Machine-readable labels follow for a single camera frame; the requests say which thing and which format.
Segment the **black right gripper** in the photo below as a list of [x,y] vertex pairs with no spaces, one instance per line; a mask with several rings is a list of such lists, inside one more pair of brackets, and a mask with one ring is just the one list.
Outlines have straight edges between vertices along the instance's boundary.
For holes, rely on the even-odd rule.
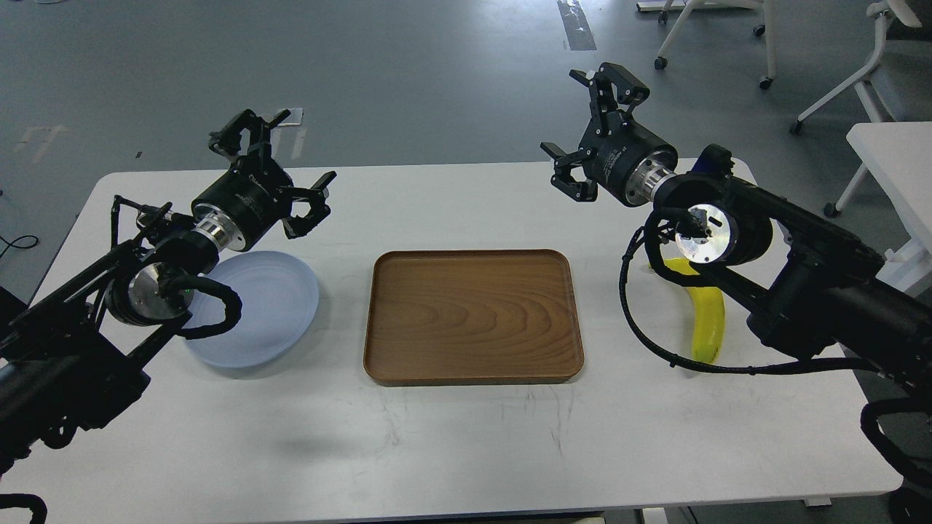
[[[587,87],[591,122],[576,152],[540,143],[553,160],[550,183],[576,202],[595,202],[597,183],[625,206],[650,202],[659,180],[678,166],[679,155],[633,119],[633,110],[649,98],[649,87],[615,63],[602,63],[592,74],[572,69],[569,77]],[[576,168],[583,169],[585,181],[572,176]]]

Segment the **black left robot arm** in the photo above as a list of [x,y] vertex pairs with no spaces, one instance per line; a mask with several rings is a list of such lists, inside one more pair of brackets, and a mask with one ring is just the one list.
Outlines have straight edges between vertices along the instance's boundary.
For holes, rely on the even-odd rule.
[[238,113],[209,149],[229,169],[190,213],[114,196],[109,252],[2,328],[1,461],[7,472],[32,445],[60,450],[76,431],[106,427],[150,384],[146,366],[174,336],[229,332],[242,299],[208,274],[226,250],[249,251],[276,223],[300,238],[330,215],[335,172],[294,185],[273,157],[271,119]]

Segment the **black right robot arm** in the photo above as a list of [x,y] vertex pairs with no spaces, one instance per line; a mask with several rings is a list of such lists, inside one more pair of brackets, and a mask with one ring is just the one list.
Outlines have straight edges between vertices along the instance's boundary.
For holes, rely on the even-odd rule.
[[[553,160],[550,182],[570,199],[593,202],[603,189],[627,207],[650,206],[619,277],[623,314],[650,351],[703,373],[868,370],[895,382],[913,408],[929,408],[930,308],[879,279],[879,253],[736,176],[722,146],[706,146],[692,168],[677,173],[675,147],[633,117],[649,87],[619,64],[569,75],[587,89],[589,123],[572,153],[549,142],[540,148]],[[792,361],[729,368],[661,349],[640,330],[627,302],[627,274],[639,249],[667,282],[728,295],[749,313],[746,324],[760,343]]]

